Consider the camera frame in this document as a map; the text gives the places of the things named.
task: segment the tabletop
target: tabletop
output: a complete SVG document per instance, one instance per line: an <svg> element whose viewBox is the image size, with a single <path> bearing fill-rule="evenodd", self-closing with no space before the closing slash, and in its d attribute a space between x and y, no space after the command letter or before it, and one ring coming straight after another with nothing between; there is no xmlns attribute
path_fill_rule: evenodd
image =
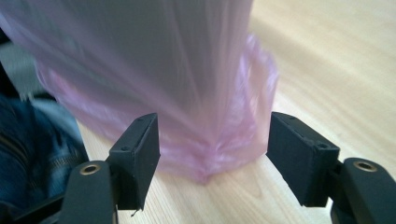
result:
<svg viewBox="0 0 396 224"><path fill-rule="evenodd" d="M275 58L274 111L291 114L341 148L340 161L375 161L396 176L396 5L390 0L256 0L250 31ZM112 144L79 124L92 160ZM263 155L206 185L157 172L145 210L120 223L331 223L301 207Z"/></svg>

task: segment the purple bag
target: purple bag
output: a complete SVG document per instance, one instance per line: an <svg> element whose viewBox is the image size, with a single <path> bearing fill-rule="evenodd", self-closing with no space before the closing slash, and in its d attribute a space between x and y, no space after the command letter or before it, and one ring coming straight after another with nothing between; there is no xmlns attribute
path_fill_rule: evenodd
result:
<svg viewBox="0 0 396 224"><path fill-rule="evenodd" d="M157 112L159 168L206 182L266 151L277 74L251 2L1 1L0 25L80 122L115 142Z"/></svg>

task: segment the person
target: person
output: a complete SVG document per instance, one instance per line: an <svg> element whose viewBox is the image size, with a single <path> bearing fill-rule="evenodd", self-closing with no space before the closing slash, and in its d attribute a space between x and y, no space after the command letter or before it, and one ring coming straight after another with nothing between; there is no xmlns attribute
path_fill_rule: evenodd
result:
<svg viewBox="0 0 396 224"><path fill-rule="evenodd" d="M87 160L67 110L52 100L0 93L0 223L64 193L71 170Z"/></svg>

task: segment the pink plastic bag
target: pink plastic bag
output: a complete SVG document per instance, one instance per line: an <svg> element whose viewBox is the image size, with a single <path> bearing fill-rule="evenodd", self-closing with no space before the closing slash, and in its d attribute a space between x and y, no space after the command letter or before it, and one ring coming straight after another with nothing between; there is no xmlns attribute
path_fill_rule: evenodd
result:
<svg viewBox="0 0 396 224"><path fill-rule="evenodd" d="M251 2L1 1L0 25L82 123L116 141L157 112L159 168L206 182L267 147L277 74Z"/></svg>

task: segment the jeans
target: jeans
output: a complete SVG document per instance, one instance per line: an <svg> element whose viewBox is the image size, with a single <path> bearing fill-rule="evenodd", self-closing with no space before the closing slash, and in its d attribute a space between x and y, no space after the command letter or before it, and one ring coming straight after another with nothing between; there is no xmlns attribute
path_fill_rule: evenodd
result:
<svg viewBox="0 0 396 224"><path fill-rule="evenodd" d="M0 95L0 210L12 217L64 193L71 170L88 160L68 112L36 103Z"/></svg>

